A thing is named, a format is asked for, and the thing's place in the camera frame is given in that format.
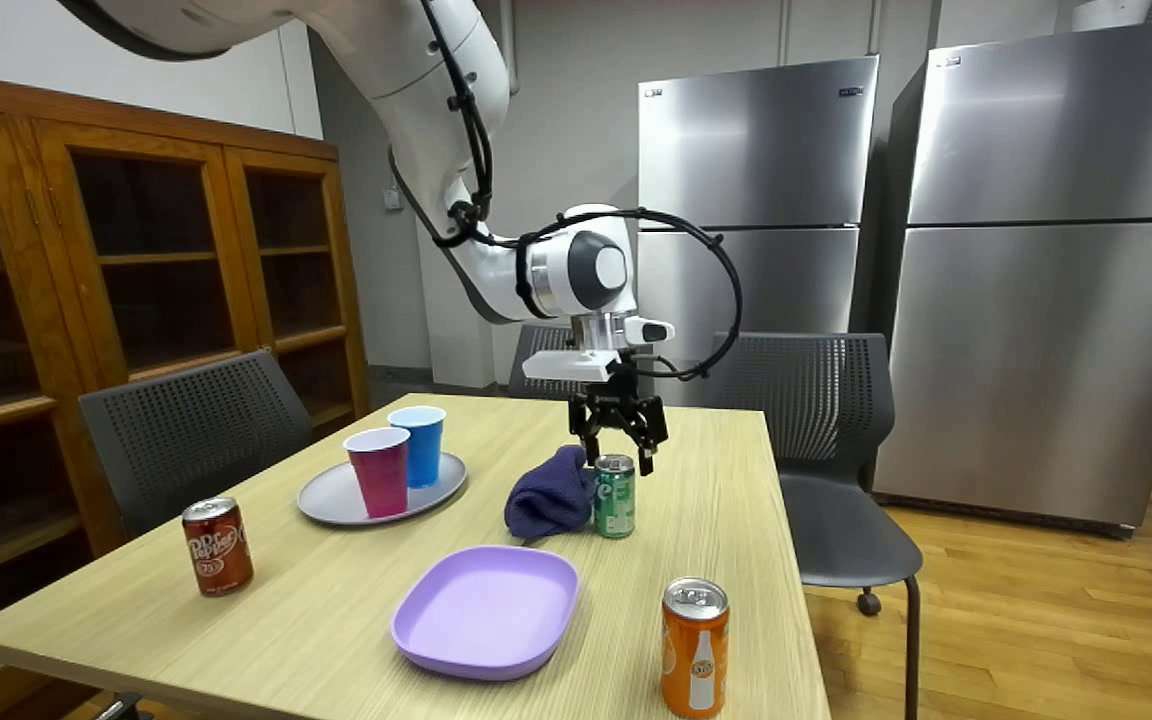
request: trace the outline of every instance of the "towel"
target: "towel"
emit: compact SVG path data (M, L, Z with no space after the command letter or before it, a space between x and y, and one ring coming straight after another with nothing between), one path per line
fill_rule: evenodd
M519 478L502 499L502 524L517 540L535 546L538 537L579 532L589 524L589 478L584 449L564 446L544 465Z

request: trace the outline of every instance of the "plate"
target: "plate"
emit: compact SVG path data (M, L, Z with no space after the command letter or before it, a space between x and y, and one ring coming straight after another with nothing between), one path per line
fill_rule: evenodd
M406 515L430 511L448 504L454 493L465 493L465 484L469 484L465 462L443 454L440 481L430 487L406 487L406 511L366 515L352 465L336 465L301 487L296 507L315 524L375 528L375 524L401 524Z
M558 647L577 596L577 570L550 554L465 547L419 576L388 637L416 670L517 679Z

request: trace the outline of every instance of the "wooden floor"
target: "wooden floor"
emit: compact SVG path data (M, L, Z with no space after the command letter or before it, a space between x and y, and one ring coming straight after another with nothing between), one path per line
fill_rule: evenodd
M891 507L922 547L922 717L1152 717L1152 507L1136 540ZM832 714L900 717L902 589L808 593Z

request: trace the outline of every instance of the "refrigerator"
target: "refrigerator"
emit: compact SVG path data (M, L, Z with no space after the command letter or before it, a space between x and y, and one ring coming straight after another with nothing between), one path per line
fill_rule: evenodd
M777 332L851 321L877 59L827 59L639 85L639 206L723 237L744 290L744 335L708 381L660 381L665 404L763 407L777 446ZM711 257L678 233L639 233L639 307L670 321L657 343L702 360L732 324Z
M1152 26L928 53L891 111L883 495L1131 537L1152 495Z

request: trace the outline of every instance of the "soda can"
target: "soda can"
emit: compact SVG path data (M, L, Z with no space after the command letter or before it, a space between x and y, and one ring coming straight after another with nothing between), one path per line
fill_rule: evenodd
M191 576L203 596L223 596L253 583L244 511L233 495L196 499L179 515Z
M600 537L631 537L635 472L631 462L606 454L591 465L591 528Z
M728 699L728 593L678 576L665 589L660 697L670 717L719 717Z

